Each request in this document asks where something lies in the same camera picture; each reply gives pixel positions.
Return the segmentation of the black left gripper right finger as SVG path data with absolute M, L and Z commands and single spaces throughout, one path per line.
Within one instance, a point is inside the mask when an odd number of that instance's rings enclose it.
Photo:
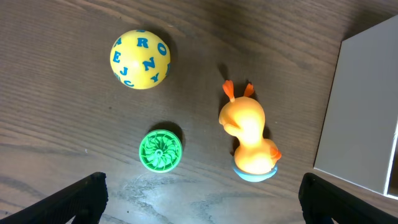
M 397 223 L 396 217 L 310 172 L 303 176 L 298 199 L 307 224 Z

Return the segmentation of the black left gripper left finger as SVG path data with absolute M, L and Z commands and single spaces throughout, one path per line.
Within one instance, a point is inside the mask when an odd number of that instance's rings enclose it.
M 1 219 L 1 223 L 98 224 L 108 202 L 106 174 L 95 172 L 51 196 Z

